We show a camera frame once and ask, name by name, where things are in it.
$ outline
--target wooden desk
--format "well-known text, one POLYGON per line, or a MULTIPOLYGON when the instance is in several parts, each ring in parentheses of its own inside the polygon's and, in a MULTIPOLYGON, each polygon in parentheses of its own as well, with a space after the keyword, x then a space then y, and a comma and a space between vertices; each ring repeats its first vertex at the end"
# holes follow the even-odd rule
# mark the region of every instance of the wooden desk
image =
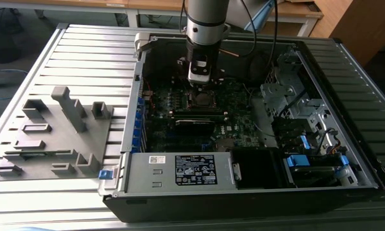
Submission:
POLYGON ((385 0, 314 0, 325 17, 310 36, 338 38, 364 66, 385 45, 385 0))
MULTIPOLYGON (((181 5, 182 0, 128 0, 128 11, 134 10, 134 14, 137 15, 150 14, 180 16, 181 5)), ((322 16, 322 12, 310 11, 304 3, 281 3, 278 5, 280 34, 305 37, 309 36, 317 20, 322 18, 322 16)), ((273 22, 274 17, 269 17, 268 21, 273 22)), ((138 26, 138 22, 134 22, 134 20, 132 24, 130 18, 129 23, 130 27, 138 26)), ((269 34, 270 25, 272 24, 266 23, 262 33, 269 34)))
MULTIPOLYGON (((0 0, 0 7, 34 10, 125 13, 130 27, 140 26, 140 15, 180 16, 182 0, 0 0)), ((278 5, 280 34, 309 36, 321 12, 312 12, 304 3, 284 2, 278 5)), ((262 33, 269 33, 270 23, 262 33)))

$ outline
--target floor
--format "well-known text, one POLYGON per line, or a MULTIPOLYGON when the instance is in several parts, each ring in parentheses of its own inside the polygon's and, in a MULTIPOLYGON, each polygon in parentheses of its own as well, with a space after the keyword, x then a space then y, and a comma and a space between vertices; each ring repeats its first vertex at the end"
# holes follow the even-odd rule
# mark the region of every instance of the floor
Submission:
MULTIPOLYGON (((0 64, 0 69, 21 69, 25 71, 30 69, 58 23, 100 26, 117 25, 116 17, 112 13, 45 11, 44 14, 45 19, 37 19, 33 10, 20 9, 18 20, 24 32, 13 35, 13 39, 22 51, 22 57, 9 64, 0 64)), ((153 20, 156 23, 149 23, 146 16, 141 16, 141 26, 178 29, 178 17, 176 16, 154 16, 153 20)), ((120 24, 128 26, 125 16, 121 18, 120 24)), ((377 54, 372 59, 366 65, 366 71, 385 93, 385 52, 377 54)), ((10 97, 14 94, 22 80, 22 73, 0 72, 0 98, 10 97)), ((0 100, 0 115, 8 102, 9 100, 0 100)))

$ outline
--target table leg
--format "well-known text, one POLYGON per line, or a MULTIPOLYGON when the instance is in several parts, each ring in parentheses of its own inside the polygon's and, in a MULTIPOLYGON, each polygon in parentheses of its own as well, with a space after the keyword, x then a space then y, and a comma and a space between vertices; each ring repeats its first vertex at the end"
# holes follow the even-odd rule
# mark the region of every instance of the table leg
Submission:
POLYGON ((140 15, 137 9, 126 9, 129 27, 140 27, 140 15))
POLYGON ((34 13, 36 13, 36 15, 37 15, 37 17, 38 17, 40 19, 45 18, 45 16, 44 16, 44 10, 34 10, 34 13))
POLYGON ((306 20, 306 22, 302 24, 302 27, 297 33, 297 36, 300 37, 308 37, 313 28, 314 28, 314 25, 316 25, 316 22, 318 21, 317 18, 309 18, 306 20))
POLYGON ((114 13, 117 26, 125 26, 125 14, 124 13, 114 13))
POLYGON ((148 23, 154 23, 153 16, 148 14, 146 17, 148 17, 148 23))

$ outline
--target blue drive bracket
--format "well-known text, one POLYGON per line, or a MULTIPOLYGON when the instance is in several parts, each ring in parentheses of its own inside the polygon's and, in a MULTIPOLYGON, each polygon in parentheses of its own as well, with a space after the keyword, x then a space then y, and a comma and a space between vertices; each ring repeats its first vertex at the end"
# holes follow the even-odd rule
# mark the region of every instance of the blue drive bracket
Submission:
POLYGON ((301 137, 301 140, 302 140, 302 143, 304 143, 304 148, 305 149, 310 149, 310 146, 309 146, 309 143, 308 143, 308 140, 306 140, 306 137, 302 135, 300 136, 301 137))
POLYGON ((340 158, 341 158, 342 165, 344 166, 349 165, 349 160, 348 160, 346 156, 342 155, 340 158))
POLYGON ((292 155, 286 158, 289 167, 309 167, 309 161, 306 155, 292 155))

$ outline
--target black cable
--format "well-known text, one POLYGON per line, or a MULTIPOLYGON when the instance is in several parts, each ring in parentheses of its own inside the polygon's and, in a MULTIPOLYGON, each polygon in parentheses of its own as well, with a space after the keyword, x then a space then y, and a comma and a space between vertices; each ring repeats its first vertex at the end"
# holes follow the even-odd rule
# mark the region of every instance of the black cable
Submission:
POLYGON ((170 20, 173 19, 173 16, 169 17, 165 26, 169 24, 170 20))
POLYGON ((274 0, 274 9, 276 9, 274 37, 273 37, 273 41, 272 41, 272 48, 270 48, 270 54, 269 54, 269 59, 268 59, 268 63, 266 63, 266 69, 269 69, 269 66, 272 63, 272 58, 274 56, 276 43, 277 43, 277 33, 278 33, 278 3, 277 3, 277 0, 274 0))
POLYGON ((306 93, 306 89, 301 91, 300 95, 297 95, 296 98, 290 101, 290 103, 282 108, 282 110, 278 113, 278 117, 281 117, 282 113, 294 105, 294 103, 301 99, 305 93, 306 93))
POLYGON ((182 12, 184 12, 184 9, 185 9, 185 0, 182 0, 181 13, 180 13, 180 21, 178 21, 180 34, 182 34, 182 31, 181 31, 181 20, 182 20, 182 12))
POLYGON ((328 128, 325 131, 324 131, 324 134, 320 138, 320 142, 318 142, 318 146, 316 147, 316 155, 320 154, 320 150, 321 150, 321 146, 322 146, 322 143, 324 143, 324 140, 325 140, 325 136, 326 136, 326 133, 330 132, 332 130, 334 130, 333 128, 328 128))
POLYGON ((246 11, 246 14, 248 14, 248 17, 249 17, 249 21, 250 21, 250 25, 252 25, 252 30, 253 30, 253 37, 254 37, 254 42, 253 42, 253 44, 252 44, 252 49, 250 49, 249 53, 246 53, 246 54, 244 54, 244 55, 240 55, 240 57, 248 57, 248 56, 253 53, 253 51, 254 51, 254 49, 256 49, 256 47, 257 47, 257 32, 256 32, 254 22, 253 22, 253 20, 252 20, 250 13, 249 13, 248 7, 246 7, 246 5, 245 5, 245 3, 244 3, 244 0, 241 0, 241 3, 242 3, 242 5, 244 5, 245 11, 246 11))

